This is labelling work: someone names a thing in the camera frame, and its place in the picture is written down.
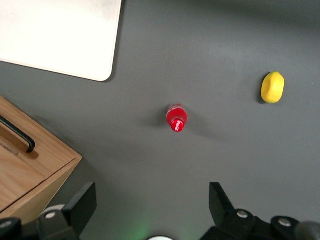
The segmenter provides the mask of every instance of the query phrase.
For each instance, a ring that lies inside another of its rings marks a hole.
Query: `wooden cabinet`
[[[35,148],[0,123],[0,219],[39,216],[81,156],[0,96],[0,116],[32,138]]]

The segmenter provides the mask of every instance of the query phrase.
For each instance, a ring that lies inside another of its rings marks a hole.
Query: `lemon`
[[[268,104],[280,101],[285,88],[285,79],[277,71],[269,73],[263,80],[261,97]]]

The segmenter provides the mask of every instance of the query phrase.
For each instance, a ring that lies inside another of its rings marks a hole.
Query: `drawer handle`
[[[1,115],[0,115],[0,122],[3,123],[6,127],[8,127],[10,130],[12,130],[14,133],[19,135],[22,139],[24,139],[29,144],[29,148],[26,151],[28,154],[35,149],[35,146],[36,146],[35,141]]]

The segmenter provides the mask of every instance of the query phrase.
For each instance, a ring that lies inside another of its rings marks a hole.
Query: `white tray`
[[[105,81],[122,0],[1,0],[0,61]]]

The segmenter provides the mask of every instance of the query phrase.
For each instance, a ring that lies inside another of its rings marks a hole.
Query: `red bottle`
[[[173,131],[177,133],[181,132],[188,122],[188,114],[185,107],[180,103],[172,104],[166,114],[166,121]]]

